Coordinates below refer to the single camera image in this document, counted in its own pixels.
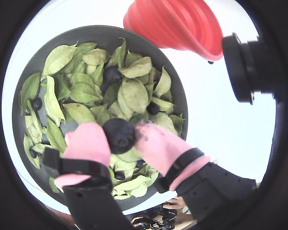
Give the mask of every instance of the black berry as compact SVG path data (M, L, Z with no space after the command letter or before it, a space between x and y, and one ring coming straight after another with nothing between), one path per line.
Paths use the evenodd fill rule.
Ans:
M117 66L110 66L104 70L104 79L100 86L101 92L104 94L107 88L122 79L121 73Z
M115 179L117 179L117 180L125 180L125 174L124 174L124 172L122 172L122 171L118 171L118 172L114 172L114 177L115 177Z
M42 99L37 97L32 101L32 108L34 109L34 111L40 110L40 108L42 107L42 104L43 104Z
M141 168L142 166L143 166L143 164L144 164L144 160L138 160L137 162L136 162L136 168Z
M156 103L151 102L146 109L150 114L157 115L160 108Z
M121 118L112 118L102 126L113 154L130 150L135 141L133 125Z
M35 159L37 157L37 152L34 151L33 149L30 149L30 155Z

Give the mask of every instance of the gray bowl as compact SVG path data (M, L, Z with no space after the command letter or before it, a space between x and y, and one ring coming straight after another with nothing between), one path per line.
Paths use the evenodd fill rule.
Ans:
M124 37L127 42L127 49L139 53L143 56L150 56L155 68L159 71L162 70L162 67L165 66L167 72L171 76L172 86L171 92L173 95L173 102L176 105L174 109L175 114L183 114L185 118L181 137L185 140L187 137L187 128L188 128L188 107L187 100L185 96L185 92L182 86L182 83L179 79L177 72L174 67L167 59L167 57L152 43L147 41L145 38L135 34L131 31L124 30L117 27L112 26L104 26L104 25L92 25L79 27L65 33L58 35L57 37L51 39L47 42L43 47L41 47L28 62L24 71L22 72L20 79L18 81L14 101L13 101L13 109L12 109L12 121L13 121L13 132L14 138L16 142L16 146L20 157L26 167L26 169L31 174L32 178L36 181L36 183L52 198L66 205L64 194L62 193L54 193L52 192L48 180L49 177L46 174L43 165L41 164L40 170L37 170L31 162L28 160L23 147L23 138L25 134L25 122L24 116L21 116L21 109L18 105L18 94L22 88L24 81L35 72L42 72L46 57L55 47L59 45L74 45L76 42L78 44L85 42L96 42L102 48L108 51L110 54L113 53L114 49L121 45L121 40L119 37ZM43 98L44 91L41 87L39 92L39 97ZM46 126L46 111L45 108L42 107L38 111L38 115L40 117L42 125ZM68 122L66 125L61 126L61 130L65 135L69 131L74 131L77 127L77 123ZM125 200L118 200L117 203L121 207L122 211L133 208L140 203L146 201L153 194L156 193L156 189L154 186L150 186L145 196L135 198L130 197Z

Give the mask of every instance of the red funnel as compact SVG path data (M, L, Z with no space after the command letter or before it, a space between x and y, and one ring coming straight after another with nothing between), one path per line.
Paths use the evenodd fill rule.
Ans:
M191 50L209 61L223 56L222 30L203 0L135 0L124 27L159 48Z

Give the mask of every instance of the pink glove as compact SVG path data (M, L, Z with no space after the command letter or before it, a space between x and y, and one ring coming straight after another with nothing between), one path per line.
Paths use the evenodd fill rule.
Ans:
M97 161L110 165L110 147L100 125L94 122L80 124L74 132L65 135L66 150L63 158ZM66 185L78 184L90 178L89 175L65 174L55 179L55 185L63 192Z
M137 142L135 147L143 159L150 166L157 169L162 175L166 175L174 161L184 152L192 149L183 139L170 131L153 124L140 122L135 126ZM210 157L201 156L186 167L173 181L170 190L200 170L210 161Z

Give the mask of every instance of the white surface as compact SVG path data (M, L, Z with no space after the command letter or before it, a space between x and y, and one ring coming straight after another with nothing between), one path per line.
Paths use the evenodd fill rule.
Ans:
M33 54L53 37L85 25L123 27L133 0L53 0L31 21L19 39L5 76L2 120L13 164L28 190L45 205L69 214L66 206L48 196L32 179L17 152L12 131L12 101L18 79ZM255 40L257 32L245 11L233 0L206 0L224 35L236 32L241 41ZM267 167L275 122L270 95L255 95L254 105L240 104L232 91L224 59L209 65L189 51L162 50L184 86L188 108L187 142L201 148L212 160L243 177L262 180ZM174 197L157 194L124 214L154 207Z

